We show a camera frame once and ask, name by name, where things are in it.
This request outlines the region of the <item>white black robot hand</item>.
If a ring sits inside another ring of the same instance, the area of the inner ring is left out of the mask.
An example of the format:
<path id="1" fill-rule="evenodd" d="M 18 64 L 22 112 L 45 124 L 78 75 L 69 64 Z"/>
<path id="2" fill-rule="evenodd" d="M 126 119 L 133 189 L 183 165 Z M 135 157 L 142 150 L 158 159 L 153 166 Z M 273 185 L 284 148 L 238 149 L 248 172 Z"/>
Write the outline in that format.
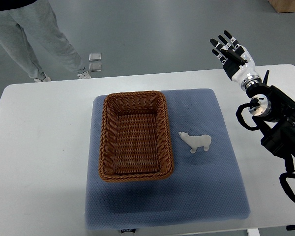
<path id="1" fill-rule="evenodd" d="M 223 37 L 218 35 L 218 40 L 210 39 L 214 47 L 212 53 L 220 60 L 222 67 L 230 80 L 241 83 L 246 74 L 254 73 L 255 64 L 247 49 L 232 36 L 227 30 L 224 30 Z"/>

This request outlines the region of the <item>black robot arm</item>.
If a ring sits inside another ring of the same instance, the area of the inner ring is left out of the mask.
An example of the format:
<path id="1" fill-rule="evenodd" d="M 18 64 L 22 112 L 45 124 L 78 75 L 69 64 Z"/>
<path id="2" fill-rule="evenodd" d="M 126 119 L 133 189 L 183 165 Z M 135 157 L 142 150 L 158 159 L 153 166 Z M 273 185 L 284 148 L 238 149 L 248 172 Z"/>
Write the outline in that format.
<path id="1" fill-rule="evenodd" d="M 238 122 L 247 130 L 260 130 L 261 145 L 285 161 L 285 173 L 279 177 L 285 194 L 295 203 L 295 194 L 287 180 L 295 179 L 295 102 L 264 79 L 251 75 L 241 87 L 251 99 L 236 111 Z"/>

